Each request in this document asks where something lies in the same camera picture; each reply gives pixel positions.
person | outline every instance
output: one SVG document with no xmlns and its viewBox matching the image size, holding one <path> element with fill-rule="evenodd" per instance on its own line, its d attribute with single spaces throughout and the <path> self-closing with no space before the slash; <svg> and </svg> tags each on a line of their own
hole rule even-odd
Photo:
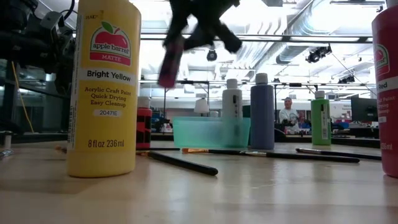
<svg viewBox="0 0 398 224">
<path fill-rule="evenodd" d="M 285 98 L 285 108 L 279 112 L 279 120 L 285 125 L 285 129 L 292 133 L 299 133 L 299 114 L 295 109 L 292 109 L 292 99 L 290 97 Z"/>
</svg>

apple logo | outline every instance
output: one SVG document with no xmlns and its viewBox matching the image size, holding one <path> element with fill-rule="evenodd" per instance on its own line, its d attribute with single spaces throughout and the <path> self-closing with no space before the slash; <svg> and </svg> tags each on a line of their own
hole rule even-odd
<svg viewBox="0 0 398 224">
<path fill-rule="evenodd" d="M 120 28 L 115 27 L 116 29 L 114 30 L 114 27 L 108 22 L 102 22 L 102 27 L 104 28 L 105 31 L 100 32 L 95 37 L 96 43 L 111 44 L 117 47 L 122 47 L 124 49 L 129 47 L 126 38 L 123 35 L 118 34 Z"/>
<path fill-rule="evenodd" d="M 377 62 L 380 61 L 380 60 L 382 60 L 382 59 L 384 58 L 383 51 L 380 50 L 380 49 L 377 49 L 377 50 L 376 50 L 375 58 L 376 58 L 376 61 L 377 61 Z"/>
</svg>

paint bottle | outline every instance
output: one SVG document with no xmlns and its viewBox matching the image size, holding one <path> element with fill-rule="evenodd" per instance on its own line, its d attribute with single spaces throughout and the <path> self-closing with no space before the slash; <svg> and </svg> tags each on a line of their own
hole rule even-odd
<svg viewBox="0 0 398 224">
<path fill-rule="evenodd" d="M 137 149 L 150 148 L 150 128 L 152 126 L 152 110 L 150 109 L 150 98 L 138 96 L 137 110 Z"/>
<path fill-rule="evenodd" d="M 256 75 L 256 85 L 250 92 L 252 149 L 274 149 L 274 87 L 268 85 L 265 73 Z"/>
<path fill-rule="evenodd" d="M 383 170 L 398 177 L 398 5 L 388 1 L 372 23 L 374 69 L 376 70 L 377 113 Z"/>
<path fill-rule="evenodd" d="M 242 90 L 238 89 L 235 78 L 226 81 L 226 90 L 223 91 L 223 118 L 242 118 Z"/>
<path fill-rule="evenodd" d="M 67 172 L 134 169 L 141 14 L 127 0 L 79 1 Z"/>
<path fill-rule="evenodd" d="M 331 144 L 330 106 L 325 99 L 325 91 L 316 91 L 311 101 L 312 144 L 329 146 Z"/>
<path fill-rule="evenodd" d="M 221 112 L 223 124 L 223 145 L 225 147 L 239 147 L 243 133 L 242 90 L 238 89 L 235 78 L 226 81 L 227 89 L 223 91 L 223 108 Z"/>
</svg>

pink object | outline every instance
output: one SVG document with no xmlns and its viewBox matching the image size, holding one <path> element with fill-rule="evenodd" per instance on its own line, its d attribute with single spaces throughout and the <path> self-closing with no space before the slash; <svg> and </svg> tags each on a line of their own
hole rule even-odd
<svg viewBox="0 0 398 224">
<path fill-rule="evenodd" d="M 163 64 L 160 69 L 157 83 L 164 88 L 174 88 L 182 53 L 184 50 L 184 39 L 181 37 L 166 47 Z"/>
<path fill-rule="evenodd" d="M 376 16 L 372 23 L 377 82 L 377 112 L 383 170 L 398 177 L 398 6 Z"/>
</svg>

wooden table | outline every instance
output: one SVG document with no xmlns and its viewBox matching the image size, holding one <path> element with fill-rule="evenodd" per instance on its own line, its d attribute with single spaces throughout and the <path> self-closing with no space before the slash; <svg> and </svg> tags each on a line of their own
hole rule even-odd
<svg viewBox="0 0 398 224">
<path fill-rule="evenodd" d="M 67 176 L 59 142 L 15 145 L 0 161 L 0 223 L 398 223 L 398 180 L 357 164 L 224 155 L 171 156 L 218 168 L 210 177 L 137 157 L 127 175 Z M 154 147 L 170 143 L 154 142 Z M 277 144 L 292 151 L 310 144 Z M 379 154 L 377 149 L 332 150 Z"/>
</svg>

